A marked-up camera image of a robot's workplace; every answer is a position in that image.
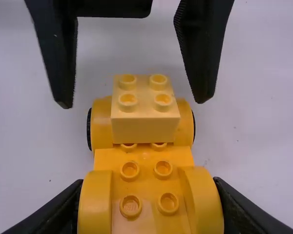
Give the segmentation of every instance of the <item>yellow duplo brick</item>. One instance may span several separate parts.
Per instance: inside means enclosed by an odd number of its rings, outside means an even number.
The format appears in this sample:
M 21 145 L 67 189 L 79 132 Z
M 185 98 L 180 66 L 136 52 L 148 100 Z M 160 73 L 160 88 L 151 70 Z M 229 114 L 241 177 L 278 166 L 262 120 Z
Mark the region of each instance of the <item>yellow duplo brick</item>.
M 180 113 L 168 77 L 117 75 L 111 104 L 114 144 L 173 142 Z

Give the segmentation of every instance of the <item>yellow lego duplo vehicle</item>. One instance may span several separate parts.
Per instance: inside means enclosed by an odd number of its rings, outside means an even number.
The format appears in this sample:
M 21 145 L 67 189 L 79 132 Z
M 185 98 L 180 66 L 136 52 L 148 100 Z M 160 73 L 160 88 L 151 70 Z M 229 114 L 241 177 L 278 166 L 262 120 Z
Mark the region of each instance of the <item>yellow lego duplo vehicle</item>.
M 94 170 L 81 190 L 80 234 L 224 232 L 215 183 L 194 166 L 191 108 L 167 76 L 116 76 L 88 124 Z

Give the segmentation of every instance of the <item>white table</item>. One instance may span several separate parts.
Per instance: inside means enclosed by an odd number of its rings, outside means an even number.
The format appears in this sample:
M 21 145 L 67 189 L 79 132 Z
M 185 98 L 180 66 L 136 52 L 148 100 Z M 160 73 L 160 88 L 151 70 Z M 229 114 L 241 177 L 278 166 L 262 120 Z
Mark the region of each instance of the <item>white table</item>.
M 236 0 L 216 94 L 194 102 L 172 19 L 79 19 L 74 107 L 53 101 L 22 0 L 0 0 L 0 232 L 93 167 L 86 114 L 116 73 L 164 73 L 193 108 L 197 165 L 293 228 L 293 0 Z

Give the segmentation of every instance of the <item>black wheel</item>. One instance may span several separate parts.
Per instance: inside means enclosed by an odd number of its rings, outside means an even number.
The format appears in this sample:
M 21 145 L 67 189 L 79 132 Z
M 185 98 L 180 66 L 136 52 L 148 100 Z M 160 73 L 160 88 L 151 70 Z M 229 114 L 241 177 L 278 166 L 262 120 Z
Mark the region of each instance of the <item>black wheel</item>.
M 91 148 L 91 109 L 89 109 L 88 111 L 88 116 L 87 116 L 87 143 L 88 143 L 88 147 L 89 147 L 89 150 L 92 151 L 92 148 Z
M 194 117 L 193 111 L 192 111 L 192 118 L 193 118 L 193 130 L 194 130 L 194 133 L 193 133 L 193 142 L 194 142 L 194 140 L 195 140 L 195 117 Z

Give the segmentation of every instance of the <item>lego stud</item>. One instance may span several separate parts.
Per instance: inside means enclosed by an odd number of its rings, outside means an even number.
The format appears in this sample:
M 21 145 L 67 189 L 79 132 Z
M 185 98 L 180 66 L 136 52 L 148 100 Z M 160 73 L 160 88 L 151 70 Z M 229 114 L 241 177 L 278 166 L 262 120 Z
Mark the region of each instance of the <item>lego stud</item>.
M 164 180 L 168 179 L 172 173 L 172 165 L 167 161 L 158 161 L 154 167 L 156 178 Z
M 179 209 L 179 200 L 172 193 L 164 193 L 157 201 L 157 209 L 163 215 L 174 215 Z
M 121 144 L 121 149 L 127 153 L 132 152 L 136 148 L 137 148 L 137 144 L 133 144 L 133 143 Z
M 123 90 L 133 90 L 136 88 L 137 78 L 131 74 L 125 74 L 118 80 L 118 86 Z
M 138 99 L 133 94 L 122 94 L 118 98 L 120 110 L 123 112 L 133 112 L 138 105 Z
M 167 143 L 151 143 L 151 148 L 155 151 L 162 151 L 166 148 Z
M 134 181 L 140 172 L 140 167 L 139 165 L 134 162 L 126 162 L 122 167 L 121 167 L 121 178 L 124 181 L 131 182 Z
M 150 77 L 150 87 L 153 90 L 160 91 L 167 87 L 168 79 L 166 76 L 161 74 L 152 75 Z
M 142 201 L 135 195 L 127 195 L 121 200 L 119 208 L 125 218 L 134 219 L 142 211 Z
M 160 112 L 166 112 L 172 105 L 172 98 L 170 95 L 162 93 L 155 96 L 155 109 Z

